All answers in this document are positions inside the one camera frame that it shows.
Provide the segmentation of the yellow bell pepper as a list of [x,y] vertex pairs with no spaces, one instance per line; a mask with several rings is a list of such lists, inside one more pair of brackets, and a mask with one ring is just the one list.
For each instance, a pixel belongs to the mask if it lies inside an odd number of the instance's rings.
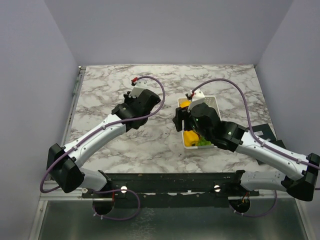
[[198,145],[200,137],[193,130],[183,132],[183,142],[185,147],[195,147]]

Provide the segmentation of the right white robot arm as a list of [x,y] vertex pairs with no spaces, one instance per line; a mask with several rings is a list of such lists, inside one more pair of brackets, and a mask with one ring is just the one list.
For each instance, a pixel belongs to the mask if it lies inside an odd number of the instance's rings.
[[276,169],[275,172],[242,171],[241,177],[229,184],[234,195],[274,190],[301,201],[313,200],[320,171],[319,155],[295,153],[266,141],[244,126],[221,120],[216,110],[206,103],[192,109],[177,107],[172,121],[178,132],[195,132],[219,149],[247,155]]

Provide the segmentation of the yellow lemon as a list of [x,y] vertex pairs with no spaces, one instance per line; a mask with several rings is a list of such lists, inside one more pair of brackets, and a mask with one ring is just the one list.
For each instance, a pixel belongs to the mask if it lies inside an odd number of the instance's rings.
[[192,102],[190,101],[190,100],[185,100],[185,101],[183,101],[183,102],[181,102],[180,104],[179,104],[179,107],[180,108],[186,108],[186,109],[188,109],[188,107],[190,106],[190,104],[191,104]]

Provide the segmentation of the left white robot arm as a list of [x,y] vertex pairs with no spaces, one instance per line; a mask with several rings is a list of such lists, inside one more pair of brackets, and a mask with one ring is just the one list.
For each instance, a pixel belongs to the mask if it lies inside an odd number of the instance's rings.
[[73,142],[64,146],[54,144],[49,148],[49,175],[65,193],[87,188],[101,198],[106,197],[111,190],[110,179],[101,170],[85,169],[85,162],[114,138],[143,126],[154,114],[153,108],[163,103],[157,94],[148,89],[136,98],[126,93],[124,102],[116,105],[99,125]]

